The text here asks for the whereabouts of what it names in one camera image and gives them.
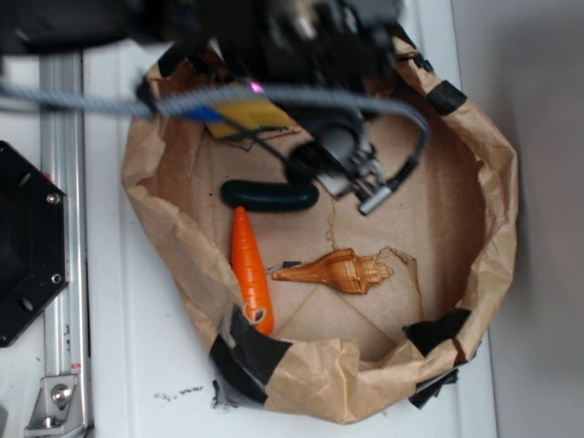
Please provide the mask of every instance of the dirt speck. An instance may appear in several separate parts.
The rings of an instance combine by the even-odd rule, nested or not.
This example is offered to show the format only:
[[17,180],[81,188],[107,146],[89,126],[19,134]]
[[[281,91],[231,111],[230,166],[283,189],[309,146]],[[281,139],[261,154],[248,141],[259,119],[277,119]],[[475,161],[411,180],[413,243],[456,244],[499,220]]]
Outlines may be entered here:
[[197,392],[197,391],[200,391],[202,389],[203,389],[202,386],[197,386],[194,388],[186,388],[186,389],[181,391],[181,395],[188,394],[189,392]]
[[166,400],[168,403],[172,402],[171,398],[168,395],[166,395],[166,394],[160,394],[160,393],[158,393],[158,394],[155,394],[154,395],[154,398],[155,399]]

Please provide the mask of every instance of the spiral shell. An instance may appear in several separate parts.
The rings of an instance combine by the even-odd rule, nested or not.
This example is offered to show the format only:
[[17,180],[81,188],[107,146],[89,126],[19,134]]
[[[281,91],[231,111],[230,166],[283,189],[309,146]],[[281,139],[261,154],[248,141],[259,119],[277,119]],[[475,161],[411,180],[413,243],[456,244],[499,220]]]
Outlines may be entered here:
[[366,294],[393,275],[393,270],[375,261],[374,255],[359,257],[352,249],[340,249],[307,265],[278,269],[275,280],[322,283],[346,294]]

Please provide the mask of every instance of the orange carrot toy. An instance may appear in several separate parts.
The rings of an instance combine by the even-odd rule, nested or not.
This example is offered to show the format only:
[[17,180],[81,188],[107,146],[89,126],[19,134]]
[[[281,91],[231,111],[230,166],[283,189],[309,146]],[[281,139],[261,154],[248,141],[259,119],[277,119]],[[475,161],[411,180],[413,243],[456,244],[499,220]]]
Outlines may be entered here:
[[235,208],[231,266],[239,281],[245,314],[256,323],[257,331],[269,335],[274,330],[274,311],[264,264],[244,207]]

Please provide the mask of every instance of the robotic end effector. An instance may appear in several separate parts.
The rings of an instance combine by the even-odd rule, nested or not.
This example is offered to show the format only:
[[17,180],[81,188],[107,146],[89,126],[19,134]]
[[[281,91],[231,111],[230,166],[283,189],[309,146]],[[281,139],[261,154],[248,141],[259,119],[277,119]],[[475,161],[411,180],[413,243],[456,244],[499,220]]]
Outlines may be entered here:
[[[362,78],[393,73],[392,37],[401,30],[402,0],[84,0],[83,5],[0,2],[0,54],[54,53],[132,37],[141,43],[176,41],[187,57],[202,53],[215,38],[228,67],[242,78],[363,93]],[[355,192],[360,211],[368,214],[409,174],[384,179],[356,108],[281,106],[313,137],[287,160],[292,183],[318,177],[334,196]],[[419,149],[408,169],[417,164]]]

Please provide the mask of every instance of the paper bag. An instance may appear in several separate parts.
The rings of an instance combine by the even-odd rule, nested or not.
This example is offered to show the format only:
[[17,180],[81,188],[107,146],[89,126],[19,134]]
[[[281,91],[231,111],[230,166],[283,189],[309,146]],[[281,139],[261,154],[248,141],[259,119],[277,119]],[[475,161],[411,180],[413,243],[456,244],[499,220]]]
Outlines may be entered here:
[[[230,179],[283,182],[280,163],[258,147],[215,140],[201,123],[158,117],[131,124],[123,182],[209,352],[221,402],[340,423],[416,392],[423,404],[475,355],[501,305],[516,254],[516,153],[412,44],[396,45],[398,77],[368,87],[409,102],[430,122],[431,142],[410,180],[367,217],[355,197],[334,200],[323,189],[309,210],[249,215],[266,268],[353,248],[380,257],[394,275],[356,297],[268,276],[276,318],[270,337],[241,313],[228,261],[233,211],[219,193]],[[172,74],[168,65],[152,67],[155,94],[211,81],[193,62],[179,64]],[[395,173],[416,128],[382,116],[369,129],[386,174]],[[299,127],[265,136],[284,153],[309,138]]]

